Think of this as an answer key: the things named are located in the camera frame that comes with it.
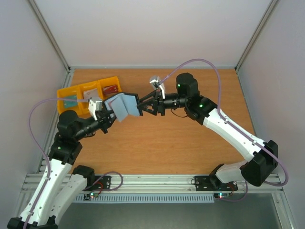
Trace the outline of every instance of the metal bracket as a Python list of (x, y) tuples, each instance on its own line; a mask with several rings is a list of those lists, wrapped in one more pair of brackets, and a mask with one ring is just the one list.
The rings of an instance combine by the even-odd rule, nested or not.
[[(100, 176), (95, 176), (94, 180), (97, 180), (98, 178), (100, 178)], [(104, 176), (99, 180), (99, 182), (103, 185), (103, 190), (108, 190), (110, 189), (110, 185), (111, 185), (111, 176)], [(100, 187), (101, 185), (95, 184), (86, 191), (98, 190), (101, 189)]]
[[(196, 191), (231, 191), (231, 187), (224, 184), (220, 189), (215, 189), (210, 182), (209, 176), (194, 176), (194, 185), (196, 187)], [(234, 191), (238, 190), (237, 182), (229, 182), (229, 184), (233, 187)]]

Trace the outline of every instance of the black cable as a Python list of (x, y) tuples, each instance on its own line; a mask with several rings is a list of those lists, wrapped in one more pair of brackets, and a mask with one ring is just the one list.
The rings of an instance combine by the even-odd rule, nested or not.
[(171, 109), (171, 112), (172, 112), (175, 116), (177, 116), (177, 117), (179, 117), (179, 118), (186, 118), (186, 117), (187, 117), (187, 115), (186, 115), (186, 116), (179, 116), (179, 115), (175, 114), (174, 111), (173, 111), (173, 109)]

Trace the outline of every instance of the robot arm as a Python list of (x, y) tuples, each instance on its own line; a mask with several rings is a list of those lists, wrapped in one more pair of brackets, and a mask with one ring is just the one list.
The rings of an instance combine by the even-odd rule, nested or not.
[[(158, 84), (156, 81), (158, 81), (157, 78), (152, 83), (154, 89)], [(252, 135), (220, 110), (220, 113), (225, 117), (225, 120), (223, 120), (217, 111), (217, 104), (200, 95), (198, 83), (191, 74), (183, 73), (178, 75), (176, 88), (177, 93), (163, 96), (163, 91), (165, 91), (163, 85), (162, 88), (156, 89), (142, 98), (138, 104), (139, 109), (153, 115), (158, 113), (165, 115), (166, 109), (183, 107), (189, 118), (213, 130), (237, 149), (243, 156), (244, 161), (231, 165), (221, 164), (217, 166), (210, 174), (210, 181), (215, 189), (236, 180), (246, 180), (254, 186), (261, 186), (276, 168), (277, 163), (254, 142), (264, 146), (276, 157), (278, 152), (277, 144), (272, 140), (266, 143), (264, 140)], [(228, 122), (238, 127), (244, 135), (250, 137), (253, 141), (249, 141)]]
[(59, 192), (63, 179), (71, 170), (82, 149), (79, 140), (91, 136), (99, 129), (107, 133), (107, 129), (116, 119), (115, 116), (110, 116), (113, 113), (112, 110), (108, 111), (101, 106), (100, 100), (92, 99), (90, 104), (94, 104), (92, 106), (94, 109), (91, 111), (94, 116), (88, 119), (79, 118), (72, 110), (60, 115), (57, 124), (58, 133), (49, 153), (50, 176), (47, 177), (48, 169), (46, 168), (33, 197), (20, 217), (10, 219), (9, 229), (23, 229), (25, 222), (28, 223), (27, 229), (56, 229), (75, 197), (94, 183), (94, 169), (78, 166), (74, 169), (69, 182)]

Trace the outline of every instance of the orange wooden surface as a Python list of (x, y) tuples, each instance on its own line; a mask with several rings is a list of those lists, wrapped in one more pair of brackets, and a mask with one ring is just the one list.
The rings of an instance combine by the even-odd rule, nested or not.
[[(253, 133), (250, 117), (234, 69), (220, 69), (223, 111)], [(76, 69), (72, 85), (118, 76), (124, 92), (144, 96), (153, 89), (148, 81), (162, 79), (171, 69)], [(182, 69), (165, 82), (168, 93), (176, 92), (175, 79), (189, 72), (197, 79), (200, 93), (217, 102), (218, 81), (211, 69)], [(176, 110), (184, 115), (183, 109)], [(83, 149), (74, 166), (86, 165), (96, 173), (118, 171), (125, 174), (207, 174), (221, 163), (241, 161), (242, 156), (219, 135), (190, 118), (144, 113), (116, 121), (107, 134), (81, 140)]]

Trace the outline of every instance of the yellow compartment bin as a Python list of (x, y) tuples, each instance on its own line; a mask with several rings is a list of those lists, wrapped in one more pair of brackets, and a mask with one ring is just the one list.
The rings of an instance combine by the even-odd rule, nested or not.
[[(59, 90), (57, 90), (57, 97), (66, 98), (69, 96), (76, 95), (77, 99), (84, 99), (83, 95), (84, 95), (85, 91), (97, 88), (99, 97), (102, 100), (105, 100), (105, 99), (113, 96), (113, 94), (104, 95), (102, 92), (103, 87), (111, 86), (114, 84), (116, 84), (118, 86), (118, 91), (121, 92), (122, 90), (121, 90), (119, 79), (117, 76), (114, 76), (114, 77), (110, 77), (110, 78), (106, 78), (106, 79), (92, 81), (89, 83), (82, 83), (82, 84), (79, 84), (76, 86), (59, 89)], [(57, 109), (60, 114), (67, 110), (74, 110), (74, 111), (76, 111), (76, 113), (79, 117), (86, 118), (89, 116), (89, 109), (88, 109), (89, 103), (78, 103), (77, 106), (66, 107), (66, 108), (64, 106), (64, 103), (65, 103), (64, 101), (57, 102)]]
[[(121, 86), (120, 86), (120, 82), (119, 82), (119, 78), (117, 76), (102, 79), (102, 80), (98, 80), (97, 82), (99, 83), (99, 85), (101, 87), (101, 93), (103, 91), (103, 87), (111, 86), (111, 85), (114, 85), (114, 84), (116, 84), (118, 86), (118, 91), (119, 92), (122, 91)], [(104, 95), (103, 94), (104, 99), (107, 99), (111, 96), (113, 96), (113, 94), (110, 94), (110, 95)]]
[[(81, 96), (81, 92), (77, 86), (62, 88), (62, 89), (57, 90), (58, 98), (66, 98), (66, 97), (74, 96), (74, 95), (77, 96), (77, 99), (80, 98), (80, 96)], [(65, 108), (64, 103), (65, 103), (64, 101), (57, 102), (57, 109), (60, 114), (64, 111), (68, 111), (68, 110), (74, 110), (77, 113), (77, 115), (82, 114), (80, 103), (78, 103), (76, 106), (71, 106), (71, 107), (66, 107), (66, 108)]]
[[(79, 84), (77, 86), (79, 87), (80, 92), (81, 92), (81, 96), (80, 96), (79, 99), (84, 99), (83, 95), (84, 95), (85, 91), (97, 88), (97, 91), (99, 93), (99, 97), (102, 100), (104, 100), (102, 90), (101, 90), (101, 86), (98, 84), (97, 81), (93, 81), (93, 82), (89, 82), (89, 83), (83, 83), (83, 84)], [(89, 114), (88, 105), (89, 105), (89, 103), (80, 103), (81, 111), (84, 115)]]

